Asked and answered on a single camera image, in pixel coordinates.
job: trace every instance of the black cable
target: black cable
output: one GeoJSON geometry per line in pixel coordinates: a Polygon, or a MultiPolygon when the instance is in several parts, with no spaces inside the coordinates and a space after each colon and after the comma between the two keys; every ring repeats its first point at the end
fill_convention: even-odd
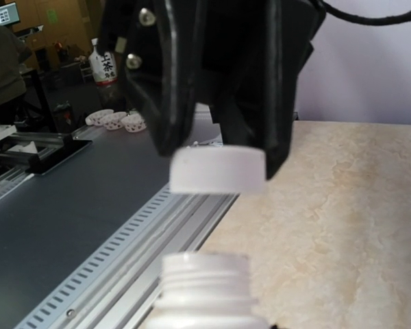
{"type": "Polygon", "coordinates": [[[323,2],[326,8],[326,12],[335,16],[338,19],[342,19],[344,21],[354,23],[354,24],[361,24],[361,25],[372,25],[372,26],[387,26],[387,25],[396,25],[402,23],[411,22],[411,11],[406,12],[405,14],[400,14],[398,16],[387,16],[381,17],[378,19],[370,19],[367,17],[362,17],[358,15],[352,15],[347,12],[343,12],[335,7],[332,7],[330,4],[323,2]]]}

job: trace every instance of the bowl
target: bowl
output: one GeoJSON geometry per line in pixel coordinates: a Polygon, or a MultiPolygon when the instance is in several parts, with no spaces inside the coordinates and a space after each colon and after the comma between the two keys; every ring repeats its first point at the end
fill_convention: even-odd
{"type": "Polygon", "coordinates": [[[105,115],[101,122],[107,130],[117,130],[123,127],[121,120],[126,117],[126,112],[116,112],[105,115]]]}
{"type": "Polygon", "coordinates": [[[103,125],[102,118],[106,115],[113,114],[114,110],[100,110],[90,114],[88,117],[85,118],[85,123],[87,125],[103,125]]]}
{"type": "Polygon", "coordinates": [[[141,132],[146,129],[145,120],[137,112],[132,112],[122,119],[122,124],[128,132],[141,132]]]}

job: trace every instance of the person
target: person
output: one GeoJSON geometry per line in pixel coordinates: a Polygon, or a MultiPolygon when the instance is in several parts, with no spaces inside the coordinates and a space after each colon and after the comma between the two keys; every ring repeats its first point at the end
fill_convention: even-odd
{"type": "Polygon", "coordinates": [[[32,51],[8,28],[0,26],[0,124],[14,124],[16,111],[22,102],[26,85],[19,65],[32,51]]]}

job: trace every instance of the plastic bottle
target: plastic bottle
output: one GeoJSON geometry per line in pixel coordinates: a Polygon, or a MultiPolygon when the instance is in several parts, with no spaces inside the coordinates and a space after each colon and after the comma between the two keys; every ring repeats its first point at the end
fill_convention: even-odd
{"type": "Polygon", "coordinates": [[[88,60],[90,61],[102,108],[124,111],[126,100],[117,85],[116,60],[112,53],[107,52],[103,56],[97,53],[97,38],[92,39],[91,43],[94,50],[88,60]]]}
{"type": "Polygon", "coordinates": [[[158,316],[146,329],[269,329],[251,313],[249,262],[229,254],[174,254],[163,259],[158,316]]]}

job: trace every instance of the white wall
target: white wall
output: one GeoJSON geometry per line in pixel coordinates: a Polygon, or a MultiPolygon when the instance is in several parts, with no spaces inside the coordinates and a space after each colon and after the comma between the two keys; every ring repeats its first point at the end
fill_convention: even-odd
{"type": "MultiPolygon", "coordinates": [[[[411,10],[411,0],[326,0],[381,17],[411,10]]],[[[411,23],[354,25],[328,15],[299,78],[304,120],[411,124],[411,23]]]]}

